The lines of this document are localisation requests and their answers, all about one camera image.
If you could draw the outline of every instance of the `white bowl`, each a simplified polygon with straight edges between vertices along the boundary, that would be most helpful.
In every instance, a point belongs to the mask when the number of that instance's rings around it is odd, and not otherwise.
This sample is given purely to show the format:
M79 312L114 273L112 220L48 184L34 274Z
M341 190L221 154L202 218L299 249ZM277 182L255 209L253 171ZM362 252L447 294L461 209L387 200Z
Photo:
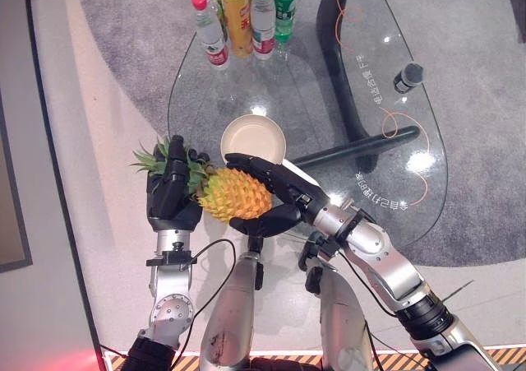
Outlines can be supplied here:
M281 164L287 150L285 135L276 122L259 114L233 120L221 137L221 155L243 153Z

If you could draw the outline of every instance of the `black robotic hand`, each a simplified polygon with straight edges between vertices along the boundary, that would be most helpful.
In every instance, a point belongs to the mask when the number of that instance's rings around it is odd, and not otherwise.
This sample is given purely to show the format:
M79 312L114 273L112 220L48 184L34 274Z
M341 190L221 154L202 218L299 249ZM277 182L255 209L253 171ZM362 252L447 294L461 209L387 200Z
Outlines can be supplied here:
M225 158L227 167L251 175L283 202L257 219L232 218L230 225L244 234L270 237L292 229L300 221L312 225L318 212L329 203L321 188L282 165L240 153L227 154Z
M154 149L157 161L167 160L164 174L148 174L146 183L146 215L154 231L194 230L201 220L202 208L187 194L189 169L187 158L209 160L208 155L189 150L184 139L175 135L170 140L165 159L159 148Z

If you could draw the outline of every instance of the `glass tabletop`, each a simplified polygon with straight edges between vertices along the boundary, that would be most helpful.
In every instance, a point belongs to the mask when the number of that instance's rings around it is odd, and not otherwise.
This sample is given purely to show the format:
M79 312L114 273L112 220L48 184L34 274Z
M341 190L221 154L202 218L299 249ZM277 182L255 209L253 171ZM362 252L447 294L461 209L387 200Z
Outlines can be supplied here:
M266 62L232 55L218 72L194 38L173 85L168 128L222 165L219 142L232 120L272 118L286 159L335 204L352 198L403 247L435 224L447 188L424 87L406 94L394 87L412 61L385 0L299 0L288 47Z

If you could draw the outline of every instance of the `white floor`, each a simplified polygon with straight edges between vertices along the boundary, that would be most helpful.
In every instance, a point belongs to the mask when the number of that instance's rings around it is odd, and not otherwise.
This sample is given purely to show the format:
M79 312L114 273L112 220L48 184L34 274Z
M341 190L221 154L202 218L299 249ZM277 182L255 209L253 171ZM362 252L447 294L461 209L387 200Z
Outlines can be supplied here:
M102 59L79 0L32 0L32 5L53 139L95 325L102 343L127 350L147 323L152 300L145 260L155 246L145 219L145 176L128 165L139 142L151 146L156 134ZM220 236L236 239L242 250L241 235L209 217L192 236L192 248ZM319 306L303 288L304 276L296 268L299 250L292 240L270 240L265 246L253 349L320 348ZM227 273L228 250L222 257L216 251L197 264L191 288L197 307ZM378 310L341 260L335 264L356 290L373 332L399 349L411 348L404 329ZM525 260L419 270L439 296L474 280L448 305L484 345L526 342ZM204 312L196 321L189 350L199 350L209 315Z

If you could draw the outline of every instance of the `robotic arm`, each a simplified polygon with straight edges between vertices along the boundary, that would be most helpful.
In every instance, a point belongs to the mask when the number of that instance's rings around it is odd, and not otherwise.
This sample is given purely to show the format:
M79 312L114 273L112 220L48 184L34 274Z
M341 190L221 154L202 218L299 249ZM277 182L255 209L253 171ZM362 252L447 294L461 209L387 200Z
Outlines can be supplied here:
M157 161L164 160L157 147L154 155ZM208 159L206 155L198 157ZM151 268L149 287L154 305L149 325L139 331L123 371L170 369L179 348L179 336L193 320L189 245L190 233L199 223L202 209L185 195L188 172L183 138L175 136L170 142L164 174L148 174L146 214L157 233L155 256L146 261Z
M242 154L226 155L229 168L260 180L283 205L258 219L231 219L230 225L249 235L271 236L301 220L316 227L324 238L322 257L343 249L357 264L372 288L405 327L415 347L438 369L499 370L498 365L466 326L431 291L416 268L392 245L389 235L364 211L342 210L316 185L282 165ZM477 356L466 367L466 350Z

